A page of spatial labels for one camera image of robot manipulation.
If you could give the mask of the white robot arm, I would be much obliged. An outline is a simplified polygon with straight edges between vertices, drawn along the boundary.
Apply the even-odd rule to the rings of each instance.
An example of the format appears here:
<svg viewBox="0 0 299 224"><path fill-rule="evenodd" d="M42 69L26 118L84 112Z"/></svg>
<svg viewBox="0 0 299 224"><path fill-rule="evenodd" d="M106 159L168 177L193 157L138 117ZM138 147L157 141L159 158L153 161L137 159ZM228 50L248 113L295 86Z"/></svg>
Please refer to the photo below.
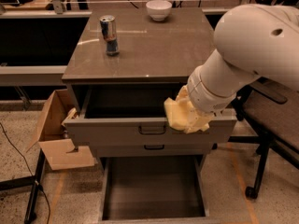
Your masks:
<svg viewBox="0 0 299 224"><path fill-rule="evenodd" d="M242 5L226 12L214 31L215 49L197 66L167 113L171 128L206 130L211 114L260 77L299 88L299 9Z"/></svg>

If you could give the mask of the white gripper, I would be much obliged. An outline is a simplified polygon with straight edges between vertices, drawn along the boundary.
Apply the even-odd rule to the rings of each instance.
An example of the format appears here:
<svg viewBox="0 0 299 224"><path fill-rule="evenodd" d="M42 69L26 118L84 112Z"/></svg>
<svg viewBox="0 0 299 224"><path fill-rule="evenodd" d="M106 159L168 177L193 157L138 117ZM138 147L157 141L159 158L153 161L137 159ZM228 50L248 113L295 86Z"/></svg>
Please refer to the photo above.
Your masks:
<svg viewBox="0 0 299 224"><path fill-rule="evenodd" d="M235 98L234 93L221 97L209 91L200 77L201 70L201 67L194 69L188 78L187 86L182 86L176 97L178 105L186 106L185 133L207 130L208 123L214 117L212 113L221 112Z"/></svg>

